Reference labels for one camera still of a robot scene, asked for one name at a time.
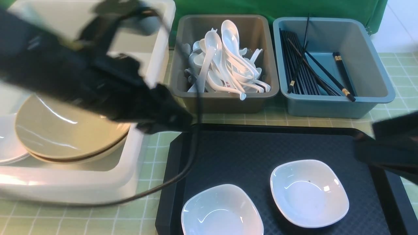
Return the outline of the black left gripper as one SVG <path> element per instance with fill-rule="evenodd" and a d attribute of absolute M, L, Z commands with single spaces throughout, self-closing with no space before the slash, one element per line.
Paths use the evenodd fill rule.
<path fill-rule="evenodd" d="M 139 74 L 141 63 L 119 54 L 98 55 L 90 62 L 94 94 L 88 110 L 115 122 L 132 122 L 145 134 L 164 131 L 187 132 L 193 122 L 170 90 L 162 85 L 150 87 Z"/>

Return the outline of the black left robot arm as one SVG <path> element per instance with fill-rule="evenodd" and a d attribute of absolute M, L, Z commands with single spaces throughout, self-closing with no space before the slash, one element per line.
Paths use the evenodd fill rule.
<path fill-rule="evenodd" d="M 1 81 L 45 95 L 114 122 L 136 123 L 145 134 L 188 132 L 193 116 L 169 89 L 149 87 L 140 62 L 107 53 L 118 29 L 132 18 L 157 18 L 155 9 L 134 6 L 122 15 L 98 15 L 68 40 L 1 9 Z"/>

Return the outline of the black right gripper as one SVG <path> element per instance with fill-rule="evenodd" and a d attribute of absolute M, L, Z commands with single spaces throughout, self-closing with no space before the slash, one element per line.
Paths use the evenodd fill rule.
<path fill-rule="evenodd" d="M 358 161 L 418 183 L 418 112 L 372 124 L 374 139 L 354 144 Z"/>

